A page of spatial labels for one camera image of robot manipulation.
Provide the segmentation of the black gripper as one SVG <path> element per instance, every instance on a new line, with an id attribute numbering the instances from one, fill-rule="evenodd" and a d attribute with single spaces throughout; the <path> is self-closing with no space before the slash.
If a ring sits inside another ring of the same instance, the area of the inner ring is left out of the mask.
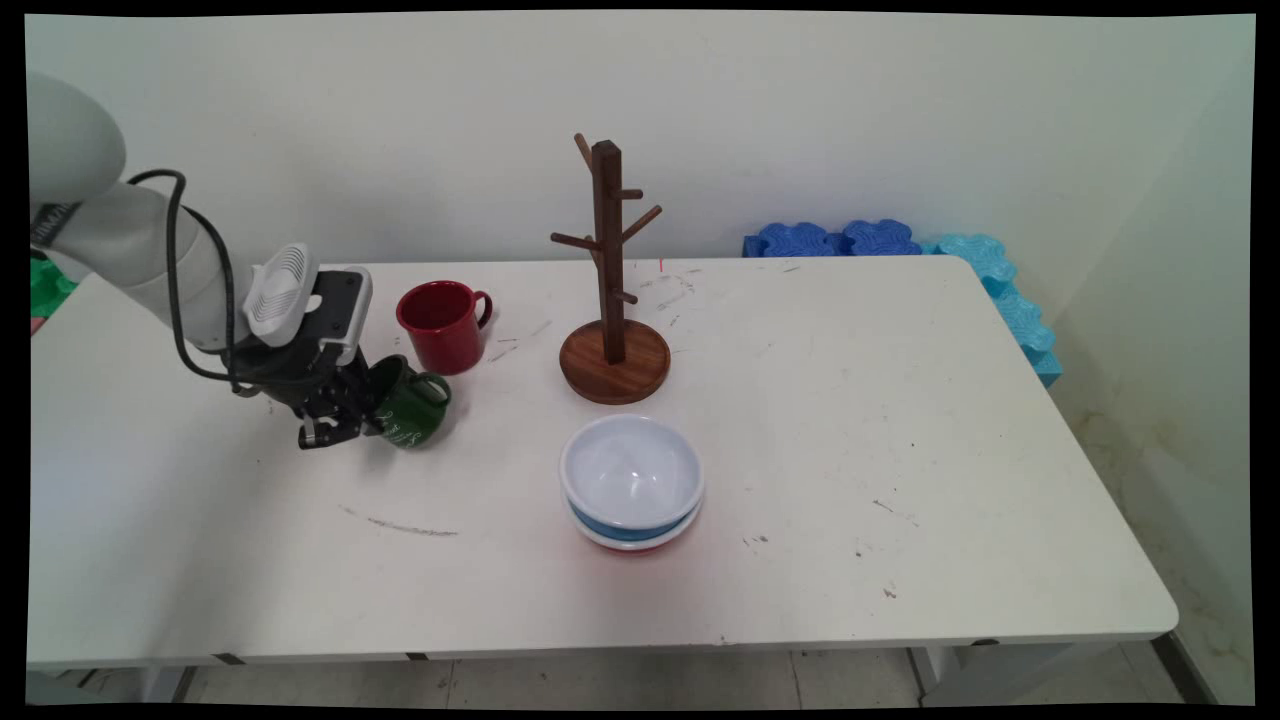
<path id="1" fill-rule="evenodd" d="M 361 348 L 346 364 L 337 361 L 339 351 L 339 345 L 316 340 L 279 348 L 246 340 L 234 347 L 239 393 L 266 395 L 292 409 L 301 420 L 301 450 L 383 436 L 379 407 L 388 392 L 387 374 L 369 368 Z"/>

